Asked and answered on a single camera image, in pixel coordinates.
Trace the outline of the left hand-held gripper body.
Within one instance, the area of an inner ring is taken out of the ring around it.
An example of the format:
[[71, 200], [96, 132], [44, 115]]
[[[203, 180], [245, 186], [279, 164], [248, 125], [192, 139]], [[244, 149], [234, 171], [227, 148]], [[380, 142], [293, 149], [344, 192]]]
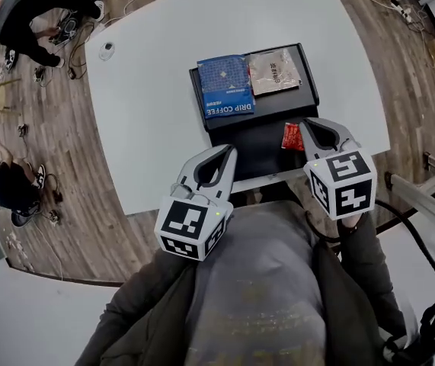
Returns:
[[232, 211], [230, 202], [176, 183], [162, 198], [155, 236], [164, 252], [202, 262], [225, 233]]

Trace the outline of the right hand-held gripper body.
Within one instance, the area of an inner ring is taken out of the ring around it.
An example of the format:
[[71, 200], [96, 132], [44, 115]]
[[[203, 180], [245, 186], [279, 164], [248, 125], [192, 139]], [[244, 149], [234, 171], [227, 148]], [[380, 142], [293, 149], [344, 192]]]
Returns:
[[312, 196], [332, 220], [372, 210], [376, 196], [376, 167], [360, 144], [343, 151], [325, 150], [324, 157], [308, 161], [304, 172]]

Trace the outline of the small red white packet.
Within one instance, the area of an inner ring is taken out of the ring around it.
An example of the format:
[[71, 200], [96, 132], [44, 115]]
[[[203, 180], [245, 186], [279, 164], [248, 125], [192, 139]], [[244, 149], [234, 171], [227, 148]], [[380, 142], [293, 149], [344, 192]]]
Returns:
[[299, 152], [305, 151], [298, 124], [285, 123], [281, 148]]

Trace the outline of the black drawer box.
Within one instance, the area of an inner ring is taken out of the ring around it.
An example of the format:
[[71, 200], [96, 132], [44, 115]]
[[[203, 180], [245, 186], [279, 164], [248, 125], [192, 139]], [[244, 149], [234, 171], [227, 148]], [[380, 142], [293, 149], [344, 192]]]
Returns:
[[197, 68], [189, 71], [205, 131], [212, 146], [231, 144], [238, 151], [235, 180], [244, 181], [300, 169], [305, 156], [282, 148], [285, 123], [297, 124], [317, 117], [319, 96], [312, 71], [300, 43], [286, 45], [301, 76], [298, 88], [260, 95], [253, 114], [205, 119], [203, 92]]

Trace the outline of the beige packet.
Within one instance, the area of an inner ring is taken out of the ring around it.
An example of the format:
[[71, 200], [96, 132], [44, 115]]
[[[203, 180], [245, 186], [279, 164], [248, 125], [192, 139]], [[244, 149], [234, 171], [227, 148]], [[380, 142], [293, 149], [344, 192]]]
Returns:
[[251, 54], [254, 93], [257, 96], [299, 88], [302, 78], [287, 48]]

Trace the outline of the blue grid-print packet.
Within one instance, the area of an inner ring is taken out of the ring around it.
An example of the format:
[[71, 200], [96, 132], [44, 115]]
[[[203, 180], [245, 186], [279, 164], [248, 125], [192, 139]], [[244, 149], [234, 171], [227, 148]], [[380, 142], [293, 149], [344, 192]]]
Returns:
[[245, 55], [219, 56], [197, 62], [208, 119], [254, 113], [254, 96]]

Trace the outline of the person's right forearm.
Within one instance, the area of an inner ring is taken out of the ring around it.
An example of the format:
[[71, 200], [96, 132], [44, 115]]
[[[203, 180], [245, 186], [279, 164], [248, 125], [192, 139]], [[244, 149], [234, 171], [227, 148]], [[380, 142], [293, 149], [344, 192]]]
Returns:
[[340, 220], [337, 231], [342, 258], [323, 241], [312, 255], [328, 347], [373, 349], [380, 346], [383, 332], [395, 338], [405, 336], [405, 320], [371, 215], [361, 214], [353, 226]]

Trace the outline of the person's left forearm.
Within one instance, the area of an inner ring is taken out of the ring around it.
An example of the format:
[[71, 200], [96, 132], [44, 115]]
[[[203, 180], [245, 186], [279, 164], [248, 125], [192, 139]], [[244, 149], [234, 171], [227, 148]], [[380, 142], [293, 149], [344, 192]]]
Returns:
[[157, 251], [114, 294], [75, 366], [183, 366], [197, 263]]

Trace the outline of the aluminium ladder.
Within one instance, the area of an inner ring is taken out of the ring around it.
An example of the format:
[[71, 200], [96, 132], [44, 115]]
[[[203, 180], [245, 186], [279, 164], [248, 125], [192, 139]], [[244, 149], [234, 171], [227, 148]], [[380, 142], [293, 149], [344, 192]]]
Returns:
[[391, 172], [385, 173], [385, 185], [403, 201], [422, 213], [435, 224], [435, 157], [428, 152], [423, 154], [424, 169], [431, 176], [422, 184], [416, 185]]

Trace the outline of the person's grey shirt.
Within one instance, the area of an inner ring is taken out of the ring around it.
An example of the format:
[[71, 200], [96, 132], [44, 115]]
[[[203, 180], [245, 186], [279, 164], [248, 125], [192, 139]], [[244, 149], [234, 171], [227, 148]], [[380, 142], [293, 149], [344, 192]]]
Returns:
[[296, 203], [237, 209], [197, 266], [184, 366], [324, 366], [315, 244]]

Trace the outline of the white power strip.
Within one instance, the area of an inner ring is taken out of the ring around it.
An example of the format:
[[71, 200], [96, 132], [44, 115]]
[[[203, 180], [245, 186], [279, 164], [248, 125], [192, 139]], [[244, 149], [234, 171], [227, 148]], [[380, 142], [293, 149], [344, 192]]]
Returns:
[[413, 19], [410, 16], [409, 11], [404, 10], [403, 7], [400, 6], [397, 0], [390, 0], [390, 5], [394, 11], [400, 14], [400, 16], [402, 17], [402, 19], [406, 24], [411, 24], [413, 22]]

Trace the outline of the black equipment case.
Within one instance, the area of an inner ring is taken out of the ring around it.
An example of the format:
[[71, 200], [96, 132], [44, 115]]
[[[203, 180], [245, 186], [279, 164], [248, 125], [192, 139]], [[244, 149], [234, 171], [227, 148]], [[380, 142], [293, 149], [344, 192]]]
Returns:
[[59, 32], [49, 38], [49, 42], [55, 46], [64, 44], [73, 39], [78, 31], [82, 15], [75, 11], [67, 11], [57, 22]]

